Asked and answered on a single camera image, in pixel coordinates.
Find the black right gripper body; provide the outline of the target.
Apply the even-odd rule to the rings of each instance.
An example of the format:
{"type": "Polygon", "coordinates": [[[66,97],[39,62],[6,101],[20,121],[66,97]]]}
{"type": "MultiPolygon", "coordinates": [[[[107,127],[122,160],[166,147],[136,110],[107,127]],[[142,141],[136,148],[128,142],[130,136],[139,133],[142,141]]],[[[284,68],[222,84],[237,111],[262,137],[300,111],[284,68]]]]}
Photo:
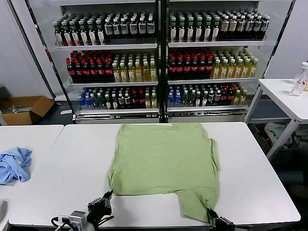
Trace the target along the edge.
{"type": "Polygon", "coordinates": [[[235,225],[224,217],[217,217],[216,225],[209,227],[210,231],[234,231],[235,225]]]}

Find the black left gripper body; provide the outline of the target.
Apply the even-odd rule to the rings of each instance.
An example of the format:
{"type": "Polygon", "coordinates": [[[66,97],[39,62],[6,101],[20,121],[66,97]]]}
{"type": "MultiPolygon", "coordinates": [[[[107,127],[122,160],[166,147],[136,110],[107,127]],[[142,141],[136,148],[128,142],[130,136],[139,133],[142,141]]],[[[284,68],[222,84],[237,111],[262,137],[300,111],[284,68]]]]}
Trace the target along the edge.
{"type": "Polygon", "coordinates": [[[112,219],[112,208],[103,203],[102,198],[97,198],[88,203],[87,222],[92,225],[102,225],[112,219]]]}

